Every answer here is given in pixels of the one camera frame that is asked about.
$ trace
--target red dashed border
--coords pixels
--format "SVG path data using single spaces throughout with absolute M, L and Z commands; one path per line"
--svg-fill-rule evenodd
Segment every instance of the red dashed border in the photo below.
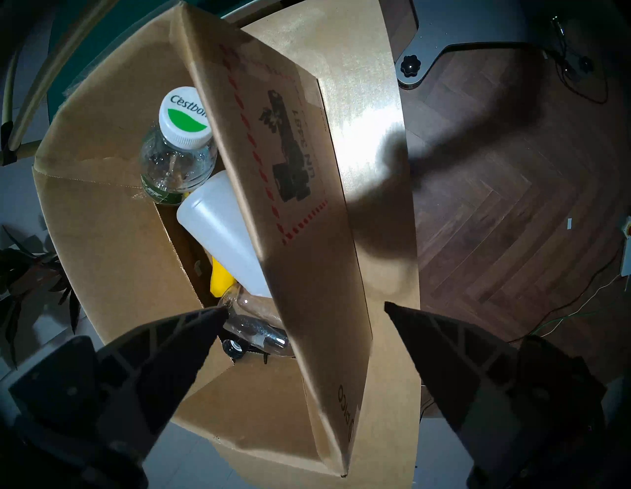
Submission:
M 232 55 L 232 56 L 236 57 L 239 61 L 245 61 L 245 62 L 252 63 L 252 64 L 258 66 L 259 68 L 266 68 L 269 73 L 273 73 L 275 75 L 281 76 L 282 78 L 284 78 L 286 80 L 290 80 L 290 81 L 295 83 L 293 77 L 291 77 L 289 75 L 285 75 L 283 73 L 279 73 L 277 70 L 274 70 L 274 69 L 270 68 L 265 63 L 261 63 L 259 61 L 254 61 L 254 60 L 250 60 L 250 59 L 242 60 L 242 57 L 239 56 L 239 53 L 237 53 L 237 51 L 235 51 L 233 48 L 226 48 L 223 44 L 220 44 L 219 48 L 221 49 L 221 52 L 223 53 L 224 56 Z M 237 82 L 234 80 L 234 78 L 232 78 L 232 76 L 230 75 L 232 73 L 232 66 L 230 65 L 230 62 L 228 61 L 228 59 L 226 59 L 225 57 L 223 58 L 223 65 L 228 70 L 228 82 L 232 85 L 232 88 L 234 88 L 234 90 L 235 90 L 234 91 L 235 101 L 236 101 L 237 105 L 239 106 L 239 108 L 241 110 L 243 110 L 244 109 L 244 103 L 243 103 L 243 100 L 241 100 L 241 97 L 239 96 L 239 86 L 237 85 Z M 249 143 L 252 145 L 252 148 L 253 148 L 252 149 L 252 157 L 253 157 L 254 161 L 259 165 L 259 175 L 261 176 L 261 180 L 265 184 L 265 193 L 267 194 L 268 199 L 270 200 L 270 210 L 271 210 L 272 214 L 274 214 L 274 217 L 276 218 L 276 221 L 277 221 L 276 222 L 276 227 L 277 227 L 277 229 L 280 231 L 280 233 L 282 235 L 281 239 L 283 241 L 283 245 L 286 245 L 296 235 L 298 235 L 300 233 L 300 231 L 302 229 L 304 229 L 313 220 L 314 217 L 316 217 L 316 215 L 318 215 L 322 210 L 324 210 L 324 208 L 329 204 L 329 202 L 328 202 L 327 199 L 323 200 L 319 205 L 317 205 L 315 208 L 311 209 L 309 214 L 307 214 L 302 221 L 299 221 L 296 224 L 296 226 L 292 226 L 291 229 L 283 228 L 283 226 L 279 222 L 280 221 L 280 213 L 278 211 L 278 208 L 275 205 L 276 201 L 274 199 L 274 194 L 272 193 L 271 189 L 268 187 L 268 184 L 269 184 L 268 176 L 263 171 L 263 167 L 262 167 L 263 166 L 263 162 L 261 161 L 261 157 L 256 152 L 256 148 L 257 148 L 256 140 L 254 139 L 252 134 L 249 132 L 251 130 L 250 122 L 247 120 L 247 118 L 243 114 L 243 112 L 241 112 L 241 121 L 243 122 L 243 125 L 245 126 L 245 128 L 247 130 L 247 140 L 249 141 Z

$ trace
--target yellow object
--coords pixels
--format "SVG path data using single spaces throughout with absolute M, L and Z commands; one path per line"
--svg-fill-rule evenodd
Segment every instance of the yellow object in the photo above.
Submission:
M 210 277 L 210 293 L 221 297 L 230 287 L 236 284 L 235 278 L 213 256 L 213 274 Z

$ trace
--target clear plastic bottle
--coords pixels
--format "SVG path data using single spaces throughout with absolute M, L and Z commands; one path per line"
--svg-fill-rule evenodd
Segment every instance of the clear plastic bottle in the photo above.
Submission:
M 294 356 L 273 300 L 251 295 L 235 284 L 226 291 L 219 305 L 228 308 L 224 329 L 270 355 Z
M 178 205 L 184 193 L 208 180 L 216 159 L 213 132 L 195 87 L 170 91 L 140 151 L 144 191 L 159 204 Z

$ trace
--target metal stand base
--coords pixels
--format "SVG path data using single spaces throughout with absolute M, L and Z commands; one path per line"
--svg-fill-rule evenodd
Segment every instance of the metal stand base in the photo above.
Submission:
M 528 23 L 519 0 L 413 0 L 418 31 L 396 61 L 402 88 L 417 87 L 446 48 L 525 43 Z

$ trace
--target white bottle cap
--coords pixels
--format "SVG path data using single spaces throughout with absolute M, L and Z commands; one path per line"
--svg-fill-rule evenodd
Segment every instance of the white bottle cap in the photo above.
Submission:
M 194 86 L 171 90 L 162 100 L 158 122 L 167 141 L 183 150 L 202 148 L 213 135 Z

